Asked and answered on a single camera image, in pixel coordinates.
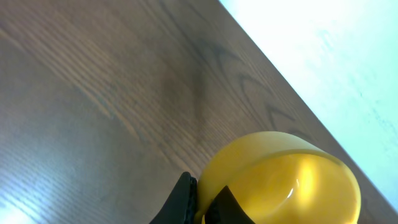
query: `yellow plastic bowl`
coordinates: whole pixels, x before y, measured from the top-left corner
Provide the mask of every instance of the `yellow plastic bowl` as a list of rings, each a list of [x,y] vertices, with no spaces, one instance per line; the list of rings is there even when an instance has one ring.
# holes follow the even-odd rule
[[[357,223],[358,182],[339,159],[291,134],[254,133],[224,147],[198,182],[195,223],[228,186],[255,223]]]

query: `white wall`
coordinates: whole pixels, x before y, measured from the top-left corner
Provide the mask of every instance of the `white wall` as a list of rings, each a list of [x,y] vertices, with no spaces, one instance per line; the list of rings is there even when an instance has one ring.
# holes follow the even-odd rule
[[[398,1],[221,2],[398,210]]]

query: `dark wood surface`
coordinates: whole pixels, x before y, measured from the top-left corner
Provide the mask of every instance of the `dark wood surface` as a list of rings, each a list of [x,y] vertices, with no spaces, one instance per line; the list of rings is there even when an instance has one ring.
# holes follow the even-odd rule
[[[0,0],[3,218],[148,223],[182,171],[199,176],[222,146],[264,130],[348,164],[359,223],[396,223],[219,2]]]

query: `black object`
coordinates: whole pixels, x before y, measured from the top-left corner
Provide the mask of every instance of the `black object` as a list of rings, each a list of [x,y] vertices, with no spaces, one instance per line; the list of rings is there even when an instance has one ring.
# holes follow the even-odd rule
[[[196,209],[197,180],[184,172],[150,224],[193,224]]]
[[[254,224],[225,186],[205,214],[206,224]]]
[[[193,224],[197,209],[197,180],[181,174],[162,209],[150,224]],[[205,214],[206,224],[253,224],[228,186],[216,196]]]

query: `wooden table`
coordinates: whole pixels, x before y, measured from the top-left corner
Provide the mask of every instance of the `wooden table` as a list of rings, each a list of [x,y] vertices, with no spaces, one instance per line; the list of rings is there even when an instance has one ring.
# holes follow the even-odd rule
[[[183,170],[278,130],[397,215],[216,0],[0,0],[0,218],[148,223]]]

